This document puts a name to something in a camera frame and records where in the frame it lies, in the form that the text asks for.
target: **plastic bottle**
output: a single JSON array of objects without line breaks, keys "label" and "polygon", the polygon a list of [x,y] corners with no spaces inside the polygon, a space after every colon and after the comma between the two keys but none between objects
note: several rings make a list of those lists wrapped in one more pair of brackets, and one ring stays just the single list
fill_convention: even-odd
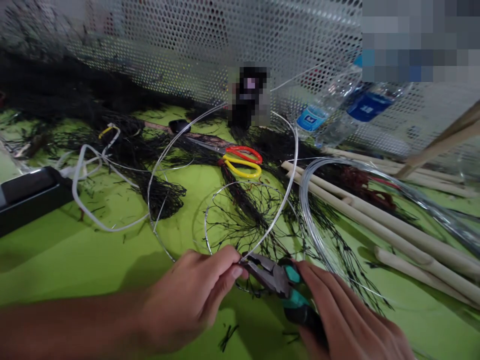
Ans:
[{"label": "plastic bottle", "polygon": [[354,134],[358,127],[370,122],[393,105],[410,90],[411,86],[411,82],[404,84],[379,82],[373,85],[341,117],[316,135],[315,146],[335,148]]},{"label": "plastic bottle", "polygon": [[296,120],[298,137],[302,140],[315,136],[317,129],[333,114],[357,88],[362,79],[362,56],[337,75],[319,98],[309,105]]}]

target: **hand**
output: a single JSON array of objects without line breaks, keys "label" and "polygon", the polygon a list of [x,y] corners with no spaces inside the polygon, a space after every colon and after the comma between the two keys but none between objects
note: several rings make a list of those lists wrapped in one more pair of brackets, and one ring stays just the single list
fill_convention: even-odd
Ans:
[{"label": "hand", "polygon": [[366,307],[338,275],[306,261],[297,267],[310,288],[328,339],[329,351],[308,329],[299,329],[311,359],[415,359],[402,330]]},{"label": "hand", "polygon": [[188,250],[148,289],[140,323],[155,351],[174,352],[211,327],[235,280],[248,272],[240,254],[225,246],[213,256]]}]

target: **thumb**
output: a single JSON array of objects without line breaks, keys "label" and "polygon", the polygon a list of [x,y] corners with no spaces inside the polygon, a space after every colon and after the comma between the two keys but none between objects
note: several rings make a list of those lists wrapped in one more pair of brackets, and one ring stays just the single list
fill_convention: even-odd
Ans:
[{"label": "thumb", "polygon": [[232,265],[218,278],[217,282],[213,286],[210,295],[205,301],[203,306],[203,312],[201,313],[202,320],[205,320],[207,325],[211,327],[217,313],[219,312],[220,304],[224,297],[230,292],[235,284],[235,281],[244,272],[243,268],[239,265]]}]

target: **metal mesh panel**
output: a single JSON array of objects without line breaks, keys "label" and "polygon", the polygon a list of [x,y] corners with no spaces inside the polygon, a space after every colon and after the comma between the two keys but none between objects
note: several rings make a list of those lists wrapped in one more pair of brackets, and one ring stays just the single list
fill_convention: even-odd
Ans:
[{"label": "metal mesh panel", "polygon": [[[66,48],[91,66],[122,71],[145,87],[205,104],[228,99],[229,66],[267,65],[274,88],[320,64],[272,94],[272,109],[293,117],[361,51],[360,0],[16,3],[25,22],[44,24],[37,40],[50,51]],[[10,34],[4,46],[15,42],[12,32],[11,26],[3,31]],[[418,83],[349,141],[404,158],[424,149],[478,99],[480,85]],[[479,149],[474,139],[433,163],[480,175]]]}]

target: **blue bottle label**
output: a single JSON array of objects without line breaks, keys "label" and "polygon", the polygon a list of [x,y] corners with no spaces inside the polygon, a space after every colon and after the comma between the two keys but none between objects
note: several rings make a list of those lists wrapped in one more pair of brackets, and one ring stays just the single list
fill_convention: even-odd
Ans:
[{"label": "blue bottle label", "polygon": [[386,97],[367,92],[346,111],[352,118],[368,123],[383,113],[394,102]]},{"label": "blue bottle label", "polygon": [[319,126],[325,122],[325,120],[327,120],[326,115],[325,116],[315,115],[307,107],[298,117],[298,119],[296,120],[296,123],[302,129],[313,132],[317,130]]}]

